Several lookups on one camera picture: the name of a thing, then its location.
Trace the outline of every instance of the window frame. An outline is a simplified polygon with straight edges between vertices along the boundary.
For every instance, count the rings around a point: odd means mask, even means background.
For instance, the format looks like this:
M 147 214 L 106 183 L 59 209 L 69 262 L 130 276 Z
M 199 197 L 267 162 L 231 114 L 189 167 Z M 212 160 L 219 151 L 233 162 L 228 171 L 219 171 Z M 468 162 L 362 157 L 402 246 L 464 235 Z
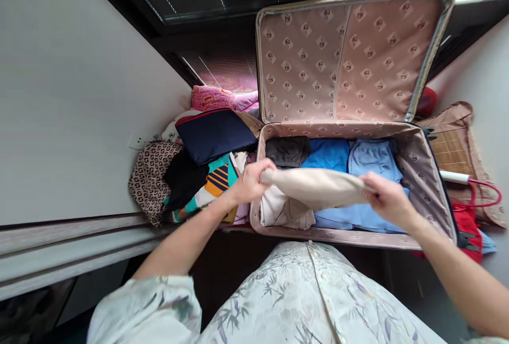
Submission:
M 185 51 L 206 54 L 217 49 L 221 49 L 222 53 L 231 51 L 232 54 L 239 49 L 256 50 L 254 33 L 257 11 L 202 20 L 182 20 L 165 25 L 145 0 L 108 1 L 191 86 L 201 85 L 203 82 L 179 54 Z M 456 5 L 428 80 L 507 14 L 509 0 L 484 0 Z

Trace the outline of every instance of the leopard print fabric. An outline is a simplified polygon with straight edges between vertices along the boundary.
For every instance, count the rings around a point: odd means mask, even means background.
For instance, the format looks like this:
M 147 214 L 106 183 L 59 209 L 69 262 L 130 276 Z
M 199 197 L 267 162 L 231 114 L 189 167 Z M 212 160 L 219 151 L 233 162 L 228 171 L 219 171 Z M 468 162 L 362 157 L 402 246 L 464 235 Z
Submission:
M 163 227 L 161 205 L 170 195 L 170 187 L 163 180 L 173 157 L 183 146 L 171 142 L 149 143 L 138 154 L 129 179 L 129 192 L 148 220 L 155 227 Z

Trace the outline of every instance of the open suitcase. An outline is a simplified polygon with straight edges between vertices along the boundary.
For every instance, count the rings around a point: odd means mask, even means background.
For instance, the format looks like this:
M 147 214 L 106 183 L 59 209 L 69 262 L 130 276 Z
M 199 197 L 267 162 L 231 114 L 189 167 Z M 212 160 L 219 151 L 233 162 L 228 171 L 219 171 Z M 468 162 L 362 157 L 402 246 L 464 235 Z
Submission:
M 312 0 L 266 7 L 256 20 L 260 114 L 257 159 L 275 137 L 392 136 L 410 201 L 457 242 L 457 227 L 422 129 L 411 123 L 454 0 Z M 250 223 L 263 235 L 420 250 L 406 234 Z

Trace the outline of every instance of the blue clothing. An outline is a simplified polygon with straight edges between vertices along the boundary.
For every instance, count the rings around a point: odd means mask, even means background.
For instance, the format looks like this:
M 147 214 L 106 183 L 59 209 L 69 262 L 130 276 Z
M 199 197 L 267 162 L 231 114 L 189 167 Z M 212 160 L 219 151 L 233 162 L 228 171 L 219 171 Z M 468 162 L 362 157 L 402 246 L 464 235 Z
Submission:
M 497 245 L 495 244 L 495 241 L 481 230 L 479 230 L 479 233 L 481 233 L 482 236 L 482 253 L 486 255 L 491 254 L 492 252 L 497 252 Z
M 408 196 L 410 190 L 403 188 Z M 346 208 L 315 210 L 314 227 L 333 228 L 337 230 L 352 230 L 360 228 L 376 233 L 403 233 L 400 227 L 380 217 L 369 204 L 355 204 Z
M 350 146 L 344 139 L 310 139 L 311 154 L 301 167 L 332 169 L 346 173 Z
M 394 160 L 396 149 L 396 141 L 393 139 L 357 139 L 348 157 L 348 173 L 360 176 L 373 171 L 399 183 L 403 175 Z
M 350 142 L 348 173 L 359 176 L 373 171 L 382 177 L 399 183 L 403 175 L 394 160 L 397 145 L 394 139 L 378 140 L 359 138 Z M 351 205 L 346 208 L 315 210 L 315 227 L 351 230 L 361 228 L 378 233 L 404 233 L 396 225 L 380 217 L 368 204 Z

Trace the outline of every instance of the cable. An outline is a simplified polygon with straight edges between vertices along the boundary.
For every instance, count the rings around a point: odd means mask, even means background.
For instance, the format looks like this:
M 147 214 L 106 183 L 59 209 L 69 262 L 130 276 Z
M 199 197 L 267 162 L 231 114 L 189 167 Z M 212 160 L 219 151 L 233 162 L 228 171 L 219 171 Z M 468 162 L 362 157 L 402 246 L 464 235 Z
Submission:
M 485 205 L 475 205 L 475 202 L 476 202 L 476 189 L 474 188 L 473 184 L 478 184 L 478 185 L 487 186 L 489 188 L 492 188 L 498 194 L 497 200 L 494 201 L 494 202 L 491 202 L 489 204 L 485 204 Z M 472 192 L 472 198 L 470 199 L 470 204 L 461 204 L 461 203 L 456 202 L 456 205 L 463 206 L 463 208 L 462 209 L 455 209 L 454 211 L 464 211 L 464 210 L 466 210 L 466 208 L 489 207 L 489 206 L 498 205 L 500 202 L 502 202 L 502 193 L 500 192 L 500 190 L 497 189 L 496 186 L 491 185 L 491 184 L 489 184 L 487 182 L 477 181 L 477 180 L 473 180 L 473 179 L 469 179 L 468 180 L 468 185 L 470 186 L 470 190 Z

